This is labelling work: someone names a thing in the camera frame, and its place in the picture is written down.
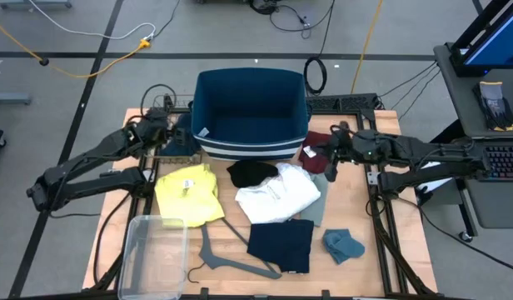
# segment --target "wooden table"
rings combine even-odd
[[[136,109],[127,110],[126,119],[137,114]],[[319,133],[329,133],[332,124],[340,121],[349,122],[351,129],[356,130],[356,119],[353,116],[321,116],[315,115],[310,122],[310,130]],[[376,126],[383,133],[400,133],[396,112],[376,111]],[[245,238],[249,238],[250,223],[244,212],[234,200],[237,189],[232,185],[227,167],[231,162],[210,159],[203,155],[203,163],[210,163],[212,171],[217,175],[219,200],[227,220]],[[114,163],[115,169],[136,166],[138,161],[133,158]],[[182,165],[161,164],[160,176],[181,168]],[[255,295],[267,294],[275,296],[321,296],[321,290],[328,289],[332,296],[384,296],[381,270],[376,250],[376,235],[373,222],[365,212],[368,199],[366,177],[362,166],[342,163],[338,167],[339,175],[336,182],[330,183],[326,199],[326,211],[321,227],[315,227],[310,254],[310,273],[287,274],[277,280],[261,277],[232,267],[220,267],[211,270],[208,266],[192,272],[192,280],[199,283],[185,282],[184,293],[198,294],[201,287],[210,289],[210,294],[221,295]],[[124,191],[107,193],[102,207],[97,231],[106,216],[119,203]],[[412,188],[407,188],[401,197],[415,201]],[[102,236],[99,253],[99,275],[110,267],[116,256],[122,250],[123,234],[125,232],[130,201],[126,202],[112,217]],[[425,234],[417,209],[403,202],[393,202],[396,227],[401,245],[401,252],[417,275],[430,289],[436,290],[431,259],[426,246]],[[156,200],[153,203],[152,214],[158,214]],[[366,247],[366,252],[360,258],[352,258],[341,265],[336,265],[331,255],[326,252],[321,238],[328,228],[348,228],[351,235]],[[211,236],[212,251],[219,257],[229,258],[241,263],[263,268],[257,258],[246,253],[247,247],[231,232],[221,220],[208,223]],[[198,257],[201,249],[202,234],[199,228],[189,229],[188,269],[202,264]],[[93,285],[94,247],[84,278],[85,288]],[[391,272],[391,285],[398,292],[395,264],[386,252]]]

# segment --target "yellow shirt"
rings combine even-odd
[[[155,194],[161,216],[183,219],[188,227],[225,217],[217,200],[216,175],[205,163],[159,178]]]

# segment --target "computer monitor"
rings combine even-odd
[[[513,68],[513,0],[492,0],[451,44],[451,62],[460,77]]]

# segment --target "black cloth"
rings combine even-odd
[[[254,187],[268,177],[279,175],[279,170],[271,164],[257,161],[237,161],[227,168],[232,184],[237,188]]]
[[[313,229],[309,220],[252,224],[247,253],[276,263],[281,272],[308,273]]]

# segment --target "clear plastic bin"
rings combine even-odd
[[[187,226],[179,218],[138,216],[129,224],[117,295],[121,300],[177,300],[187,269]]]

